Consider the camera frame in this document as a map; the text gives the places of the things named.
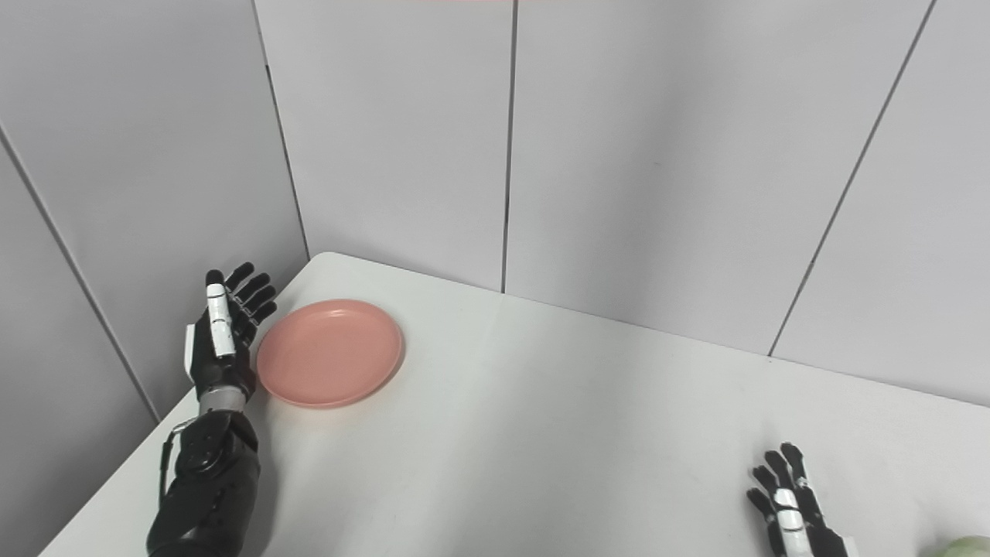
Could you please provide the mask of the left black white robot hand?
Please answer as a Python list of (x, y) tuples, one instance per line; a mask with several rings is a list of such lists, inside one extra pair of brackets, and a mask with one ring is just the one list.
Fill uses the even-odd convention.
[(210, 269), (205, 288), (205, 310), (185, 332), (185, 371), (198, 399), (220, 392), (250, 401), (258, 383), (251, 346), (263, 321), (275, 314), (276, 288), (250, 261), (229, 275)]

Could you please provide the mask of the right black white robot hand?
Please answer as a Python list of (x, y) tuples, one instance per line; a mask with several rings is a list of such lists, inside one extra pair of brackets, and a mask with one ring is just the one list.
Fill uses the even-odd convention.
[(763, 457), (746, 499), (763, 519), (771, 556), (859, 556), (852, 538), (826, 522), (798, 446), (783, 442)]

